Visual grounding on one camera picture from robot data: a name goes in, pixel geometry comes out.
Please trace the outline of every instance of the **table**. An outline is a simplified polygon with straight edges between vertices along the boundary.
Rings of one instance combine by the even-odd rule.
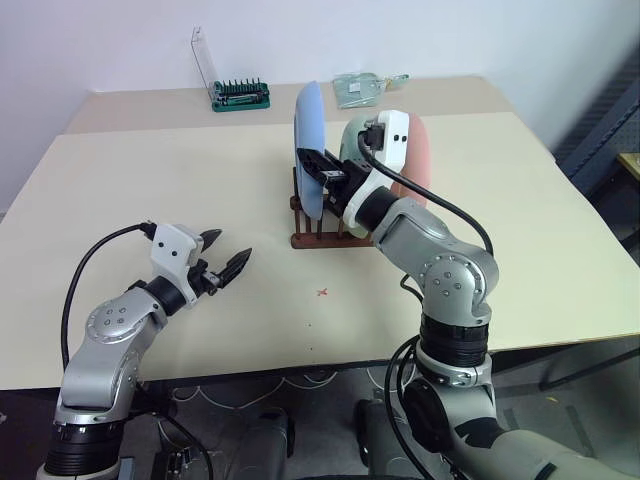
[[[637,266],[518,117],[420,113],[433,190],[477,218],[495,246],[490,349],[637,333]],[[228,289],[170,319],[144,379],[384,359],[417,333],[420,307],[379,252],[289,246],[290,122],[230,123],[56,138],[0,224],[0,388],[59,385],[60,312],[77,262],[103,235],[147,218],[224,229],[204,255],[212,266],[254,252]],[[338,150],[345,123],[327,123],[328,148]],[[71,352],[93,307],[149,279],[149,248],[134,234],[96,254],[76,293]]]

